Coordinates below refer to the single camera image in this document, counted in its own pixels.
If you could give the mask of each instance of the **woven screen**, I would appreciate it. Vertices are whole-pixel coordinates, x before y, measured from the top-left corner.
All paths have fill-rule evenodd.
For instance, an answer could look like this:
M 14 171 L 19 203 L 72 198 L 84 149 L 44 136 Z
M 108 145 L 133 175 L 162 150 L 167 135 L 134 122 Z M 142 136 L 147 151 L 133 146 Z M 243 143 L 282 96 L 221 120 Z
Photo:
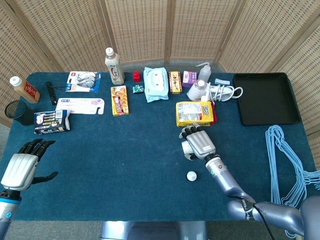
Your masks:
M 236 3 L 236 0 L 176 0 L 171 57 L 215 58 Z
M 105 71 L 108 47 L 95 0 L 16 0 L 64 71 Z
M 278 72 L 292 82 L 305 129 L 320 125 L 320 26 Z
M 220 64 L 227 72 L 264 72 L 319 6 L 319 0 L 248 0 Z
M 310 148 L 312 151 L 315 167 L 320 170 L 320 136 L 309 140 Z
M 9 79 L 12 76 L 27 78 L 33 72 L 51 72 L 53 66 L 43 59 L 5 11 L 0 8 L 0 123 L 11 125 L 5 116 L 6 105 L 19 95 L 13 90 Z
M 167 0 L 105 0 L 122 62 L 163 59 Z

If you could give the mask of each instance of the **black tray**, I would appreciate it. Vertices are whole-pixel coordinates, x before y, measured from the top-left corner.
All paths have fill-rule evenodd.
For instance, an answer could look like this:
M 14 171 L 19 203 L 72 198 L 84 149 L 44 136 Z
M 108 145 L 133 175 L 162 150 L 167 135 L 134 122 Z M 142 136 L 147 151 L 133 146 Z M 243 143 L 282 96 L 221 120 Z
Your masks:
M 287 74 L 236 73 L 234 87 L 242 87 L 238 109 L 243 125 L 296 124 L 301 122 Z

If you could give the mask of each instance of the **blue table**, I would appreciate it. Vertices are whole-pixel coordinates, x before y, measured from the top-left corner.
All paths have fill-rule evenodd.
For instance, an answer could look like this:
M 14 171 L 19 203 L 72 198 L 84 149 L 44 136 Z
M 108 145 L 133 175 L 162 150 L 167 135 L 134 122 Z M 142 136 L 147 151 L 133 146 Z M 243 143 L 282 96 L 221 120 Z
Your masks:
M 40 92 L 37 112 L 53 111 L 45 82 L 66 84 L 69 73 L 37 72 L 28 81 Z M 232 80 L 232 73 L 213 73 Z M 102 74 L 98 93 L 56 90 L 57 98 L 103 98 L 103 115 L 72 114 L 71 131 L 38 136 L 33 126 L 13 121 L 1 164 L 1 176 L 11 156 L 35 138 L 56 140 L 43 156 L 36 176 L 58 171 L 46 183 L 23 192 L 16 220 L 27 221 L 225 221 L 230 200 L 222 194 L 201 160 L 185 159 L 181 127 L 176 127 L 176 102 L 187 101 L 186 92 L 169 100 L 147 103 L 144 94 L 132 93 L 131 73 L 125 74 L 129 115 L 112 115 L 108 73 Z M 206 127 L 217 152 L 240 186 L 257 202 L 270 200 L 270 169 L 265 140 L 269 126 L 243 126 L 237 101 L 216 104 L 218 122 Z M 285 139 L 301 158 L 304 169 L 314 171 L 313 157 L 302 123 L 282 126 Z M 280 195 L 295 182 L 295 172 L 277 151 Z M 188 171 L 198 179 L 189 182 Z M 314 194 L 314 187 L 309 189 Z

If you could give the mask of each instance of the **white ball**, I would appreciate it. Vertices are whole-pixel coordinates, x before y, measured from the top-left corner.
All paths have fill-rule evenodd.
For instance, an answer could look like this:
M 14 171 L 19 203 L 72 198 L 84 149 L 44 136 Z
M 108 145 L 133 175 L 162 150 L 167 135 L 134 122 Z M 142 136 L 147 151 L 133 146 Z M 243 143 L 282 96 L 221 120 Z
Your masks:
M 197 174 L 194 172 L 194 171 L 189 171 L 187 174 L 186 174 L 186 178 L 190 181 L 190 182 L 193 182 L 197 179 Z

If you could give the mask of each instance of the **light blue wipes pack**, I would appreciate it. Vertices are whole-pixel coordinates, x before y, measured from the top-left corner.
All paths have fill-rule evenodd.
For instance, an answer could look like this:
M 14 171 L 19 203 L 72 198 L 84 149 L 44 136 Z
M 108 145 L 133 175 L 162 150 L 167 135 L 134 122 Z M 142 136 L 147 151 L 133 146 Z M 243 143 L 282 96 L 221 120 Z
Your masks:
M 168 100 L 169 83 L 168 74 L 164 67 L 149 68 L 143 71 L 144 93 L 147 103 L 156 100 Z

